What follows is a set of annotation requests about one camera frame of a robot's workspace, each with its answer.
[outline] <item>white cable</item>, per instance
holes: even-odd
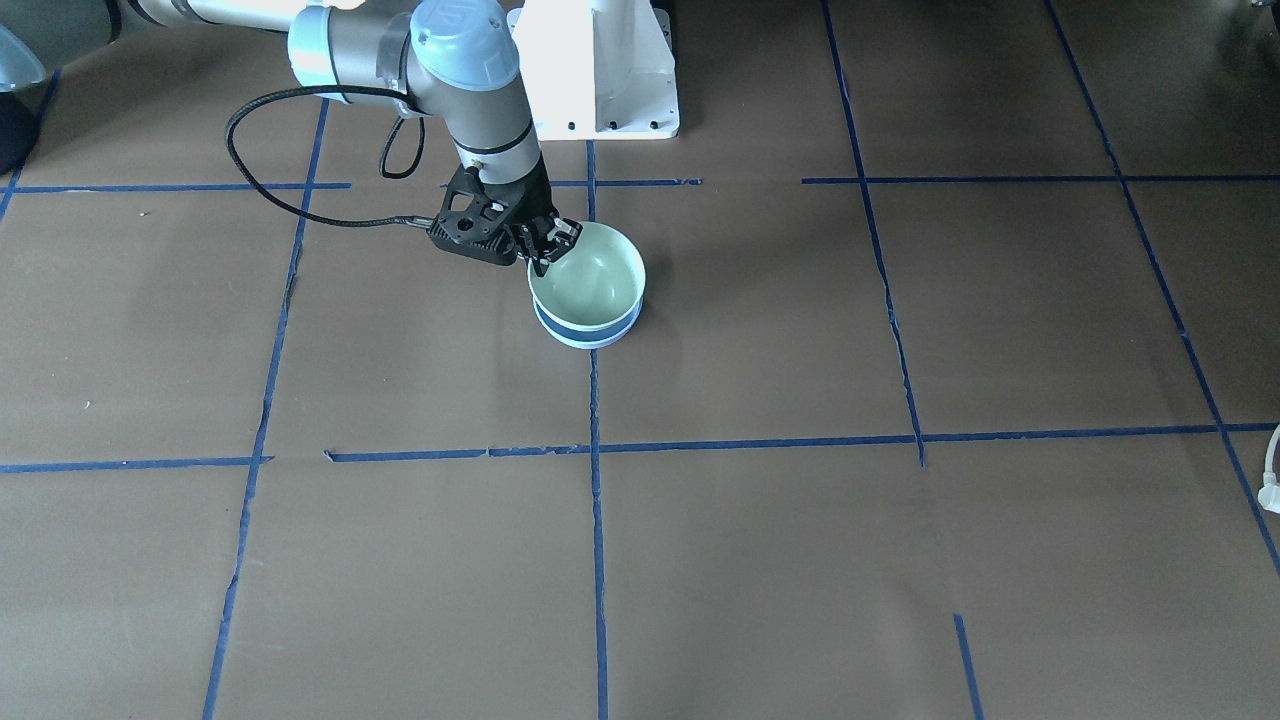
[[[1267,443],[1267,457],[1262,465],[1262,489],[1258,491],[1258,505],[1263,510],[1280,512],[1280,486],[1276,484],[1276,445],[1280,443],[1280,425],[1271,433],[1271,442]]]

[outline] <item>white plastic mount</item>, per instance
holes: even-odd
[[[649,0],[525,0],[507,14],[539,140],[680,129],[671,18]]]

